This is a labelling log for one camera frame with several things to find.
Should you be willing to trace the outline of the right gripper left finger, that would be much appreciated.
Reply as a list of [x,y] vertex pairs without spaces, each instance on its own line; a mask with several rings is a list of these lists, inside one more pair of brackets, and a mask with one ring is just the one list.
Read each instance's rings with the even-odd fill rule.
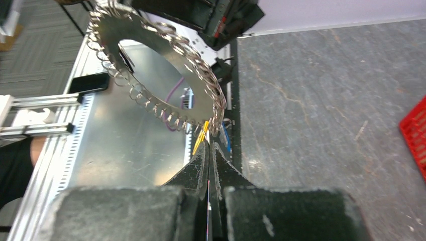
[[79,186],[52,201],[35,240],[206,240],[209,145],[156,187]]

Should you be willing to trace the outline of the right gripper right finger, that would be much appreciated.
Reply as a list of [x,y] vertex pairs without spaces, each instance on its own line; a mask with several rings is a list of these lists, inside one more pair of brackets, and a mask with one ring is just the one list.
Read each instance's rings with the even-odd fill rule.
[[217,192],[226,240],[371,240],[355,199],[335,187],[257,187],[211,146],[211,188]]

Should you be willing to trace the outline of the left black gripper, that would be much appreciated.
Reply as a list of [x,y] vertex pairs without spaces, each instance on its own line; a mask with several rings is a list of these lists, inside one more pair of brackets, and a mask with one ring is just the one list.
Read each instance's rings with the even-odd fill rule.
[[135,0],[131,6],[195,30],[215,51],[265,16],[257,0]]

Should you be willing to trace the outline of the metal disc with keyrings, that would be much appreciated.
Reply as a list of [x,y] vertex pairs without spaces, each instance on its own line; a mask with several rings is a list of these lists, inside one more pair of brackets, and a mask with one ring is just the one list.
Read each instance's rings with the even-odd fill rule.
[[[194,127],[217,135],[227,106],[210,65],[167,23],[152,22],[117,1],[101,1],[89,13],[87,47],[118,86],[147,112],[178,131]],[[165,89],[183,80],[193,93],[193,107],[164,99]]]

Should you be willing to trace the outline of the yellow tag key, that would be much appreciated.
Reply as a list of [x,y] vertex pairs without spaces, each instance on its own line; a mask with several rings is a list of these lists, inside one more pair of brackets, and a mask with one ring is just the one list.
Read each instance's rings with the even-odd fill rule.
[[195,152],[197,151],[197,149],[198,149],[198,147],[199,147],[200,143],[204,141],[205,136],[206,136],[206,132],[208,131],[208,128],[209,128],[209,121],[206,121],[206,122],[203,124],[203,127],[202,127],[201,131],[199,132],[198,137],[197,137],[197,139],[196,139],[196,141],[195,141],[194,147],[193,147],[193,149],[192,149],[192,154],[193,154],[193,155],[194,155],[194,154],[195,154]]

